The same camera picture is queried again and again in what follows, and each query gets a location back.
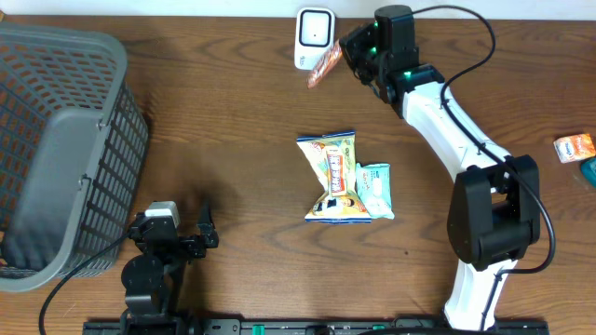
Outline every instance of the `plastic basket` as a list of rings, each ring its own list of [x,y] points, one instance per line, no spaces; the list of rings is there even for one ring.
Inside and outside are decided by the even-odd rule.
[[[109,35],[0,23],[0,290],[37,288],[123,234],[148,139],[126,70]]]

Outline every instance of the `teal package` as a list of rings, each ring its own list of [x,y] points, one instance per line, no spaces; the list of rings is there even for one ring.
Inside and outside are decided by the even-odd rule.
[[[372,164],[362,167],[356,164],[356,189],[373,219],[394,219],[391,211],[391,183],[389,164]]]
[[[589,161],[582,164],[581,172],[589,183],[596,187],[596,158],[591,158]]]

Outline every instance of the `food wrapper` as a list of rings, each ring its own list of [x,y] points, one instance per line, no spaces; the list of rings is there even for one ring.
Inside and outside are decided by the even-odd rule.
[[[361,167],[356,164],[356,182],[358,197],[371,218],[395,219],[391,211],[391,184],[389,164],[372,164]]]
[[[327,50],[327,52],[321,56],[320,60],[318,60],[317,65],[315,65],[315,68],[310,72],[306,79],[306,86],[308,88],[315,87],[321,80],[323,80],[325,75],[333,70],[341,58],[342,48],[339,46],[339,40],[337,40],[333,47]]]
[[[354,131],[298,138],[323,186],[324,193],[308,211],[306,221],[332,224],[369,223],[371,216],[356,193]]]
[[[561,163],[570,163],[596,155],[589,134],[567,136],[554,141],[555,150]]]

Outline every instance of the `green connector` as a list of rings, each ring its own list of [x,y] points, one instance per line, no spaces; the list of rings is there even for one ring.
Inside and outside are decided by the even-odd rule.
[[[264,326],[262,326],[262,325],[252,326],[252,335],[264,335]]]

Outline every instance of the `light blue package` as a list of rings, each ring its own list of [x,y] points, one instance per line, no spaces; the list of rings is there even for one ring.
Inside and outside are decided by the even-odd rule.
[[[394,219],[391,211],[391,183],[389,164],[372,164],[362,167],[356,164],[356,189],[373,219]]]

